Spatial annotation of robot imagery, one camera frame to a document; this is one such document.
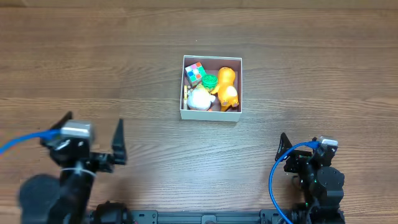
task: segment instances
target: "rubik's cube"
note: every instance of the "rubik's cube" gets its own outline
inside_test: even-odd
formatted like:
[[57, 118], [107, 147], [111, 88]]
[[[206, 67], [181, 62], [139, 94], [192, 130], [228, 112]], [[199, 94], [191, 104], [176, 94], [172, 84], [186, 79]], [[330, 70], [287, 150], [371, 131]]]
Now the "rubik's cube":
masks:
[[185, 68], [185, 71], [187, 73], [188, 81], [192, 87], [195, 87], [197, 84], [199, 84], [202, 77], [206, 75], [205, 69], [200, 62], [188, 66]]

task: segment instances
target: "wooden table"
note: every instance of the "wooden table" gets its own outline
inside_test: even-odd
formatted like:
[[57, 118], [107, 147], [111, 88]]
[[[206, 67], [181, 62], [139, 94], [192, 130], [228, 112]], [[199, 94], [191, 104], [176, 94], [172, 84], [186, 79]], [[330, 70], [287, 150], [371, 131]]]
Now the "wooden table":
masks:
[[[184, 55], [242, 57], [238, 123], [181, 121]], [[398, 11], [0, 9], [1, 144], [71, 110], [109, 151], [125, 119], [129, 163], [100, 174], [106, 200], [160, 211], [274, 208], [267, 178], [281, 132], [339, 140], [347, 223], [398, 222]], [[37, 141], [0, 158], [0, 218], [18, 223], [20, 184], [58, 167]], [[282, 166], [284, 208], [301, 200]]]

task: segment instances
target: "white stuffed animal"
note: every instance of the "white stuffed animal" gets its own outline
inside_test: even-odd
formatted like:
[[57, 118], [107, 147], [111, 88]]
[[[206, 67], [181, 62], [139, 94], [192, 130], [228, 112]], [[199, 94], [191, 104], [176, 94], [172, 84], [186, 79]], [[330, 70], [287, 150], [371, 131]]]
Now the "white stuffed animal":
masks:
[[188, 92], [187, 105], [191, 110], [206, 111], [215, 100], [216, 96], [211, 95], [205, 87], [199, 84], [192, 92]]

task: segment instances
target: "open box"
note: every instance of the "open box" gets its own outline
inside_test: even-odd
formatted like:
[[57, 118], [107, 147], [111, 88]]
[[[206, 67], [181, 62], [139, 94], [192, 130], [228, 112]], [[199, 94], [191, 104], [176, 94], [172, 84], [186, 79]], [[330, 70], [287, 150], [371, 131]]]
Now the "open box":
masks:
[[[221, 104], [218, 98], [211, 104], [212, 111], [198, 111], [185, 110], [183, 108], [184, 85], [189, 85], [187, 76], [185, 75], [185, 68], [200, 62], [207, 74], [216, 75], [218, 70], [222, 67], [232, 68], [235, 72], [236, 78], [234, 87], [238, 92], [239, 106], [230, 107], [227, 111], [221, 112]], [[181, 81], [181, 97], [180, 97], [180, 112], [182, 119], [195, 119], [207, 121], [234, 121], [238, 122], [242, 114], [242, 58], [232, 57], [208, 57], [208, 56], [191, 56], [185, 55], [182, 63], [182, 81]]]

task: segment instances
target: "yellow plush toy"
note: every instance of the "yellow plush toy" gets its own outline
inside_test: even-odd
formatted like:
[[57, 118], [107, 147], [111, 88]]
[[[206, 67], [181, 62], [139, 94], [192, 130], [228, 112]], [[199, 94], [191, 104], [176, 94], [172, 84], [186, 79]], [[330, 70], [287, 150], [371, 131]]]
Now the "yellow plush toy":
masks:
[[238, 92], [234, 87], [235, 72], [231, 68], [222, 67], [218, 71], [218, 84], [211, 91], [211, 94], [218, 93], [218, 99], [221, 103], [221, 111], [226, 111], [229, 106], [237, 107], [239, 105]]

